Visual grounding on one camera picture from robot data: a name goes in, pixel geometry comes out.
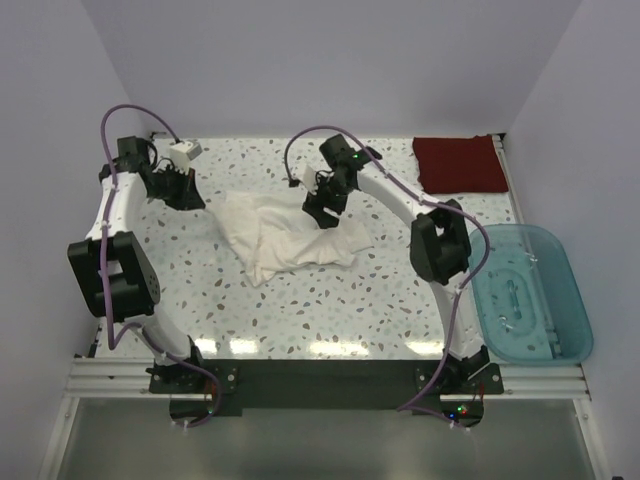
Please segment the white t shirt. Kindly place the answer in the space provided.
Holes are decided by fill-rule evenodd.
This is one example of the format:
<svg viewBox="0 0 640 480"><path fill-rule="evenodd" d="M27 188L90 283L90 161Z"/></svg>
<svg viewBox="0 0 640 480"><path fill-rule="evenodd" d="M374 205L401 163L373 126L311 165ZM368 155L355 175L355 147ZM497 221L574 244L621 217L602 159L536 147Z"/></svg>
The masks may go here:
<svg viewBox="0 0 640 480"><path fill-rule="evenodd" d="M257 287L307 265L349 267L373 246L366 227L345 219L322 229L302 211L298 193L228 191L212 205L219 231Z"/></svg>

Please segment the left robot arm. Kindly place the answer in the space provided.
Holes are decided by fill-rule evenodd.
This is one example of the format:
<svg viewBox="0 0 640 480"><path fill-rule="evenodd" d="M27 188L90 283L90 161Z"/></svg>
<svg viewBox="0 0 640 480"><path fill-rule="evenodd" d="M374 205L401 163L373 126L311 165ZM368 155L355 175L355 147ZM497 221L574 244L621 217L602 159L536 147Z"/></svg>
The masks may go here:
<svg viewBox="0 0 640 480"><path fill-rule="evenodd" d="M107 345L115 349L133 332L153 353L154 373L181 364L199 366L194 341L170 319L161 304L161 284L133 229L148 200L176 211L202 210L191 162L202 152L193 140L177 141L159 158L150 141L130 136L117 142L118 155L99 173L102 197L84 240L67 248L82 296L91 314L105 320Z"/></svg>

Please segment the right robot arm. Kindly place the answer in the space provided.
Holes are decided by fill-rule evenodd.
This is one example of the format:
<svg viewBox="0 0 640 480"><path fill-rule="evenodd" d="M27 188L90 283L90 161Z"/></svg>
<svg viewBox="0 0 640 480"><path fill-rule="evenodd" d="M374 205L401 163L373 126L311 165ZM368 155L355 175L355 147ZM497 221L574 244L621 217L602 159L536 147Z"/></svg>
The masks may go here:
<svg viewBox="0 0 640 480"><path fill-rule="evenodd" d="M467 287L488 260L488 233L455 200L441 202L382 165L371 147L350 146L342 133L319 147L328 169L308 174L302 209L323 229L339 225L348 196L358 191L382 203L410 229L409 259L436 300L444 328L443 356L423 391L449 373L465 381L489 364Z"/></svg>

